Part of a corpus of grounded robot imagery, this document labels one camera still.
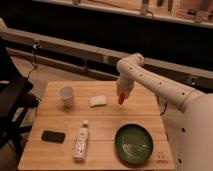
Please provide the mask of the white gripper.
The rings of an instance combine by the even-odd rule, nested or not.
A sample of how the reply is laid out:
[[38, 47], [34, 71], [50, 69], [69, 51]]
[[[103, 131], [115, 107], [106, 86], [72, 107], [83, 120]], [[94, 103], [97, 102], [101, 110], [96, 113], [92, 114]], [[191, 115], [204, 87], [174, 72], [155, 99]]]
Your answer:
[[134, 88], [134, 82], [124, 77], [119, 77], [117, 80], [117, 95], [122, 95], [127, 99]]

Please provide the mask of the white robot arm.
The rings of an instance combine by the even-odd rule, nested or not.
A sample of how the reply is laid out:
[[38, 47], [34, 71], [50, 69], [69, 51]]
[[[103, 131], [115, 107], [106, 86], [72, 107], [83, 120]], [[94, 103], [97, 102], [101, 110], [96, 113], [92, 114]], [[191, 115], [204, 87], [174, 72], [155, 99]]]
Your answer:
[[127, 99], [137, 82], [175, 106], [184, 115], [177, 171], [213, 171], [213, 93], [204, 93], [143, 68], [135, 53], [120, 59], [117, 95]]

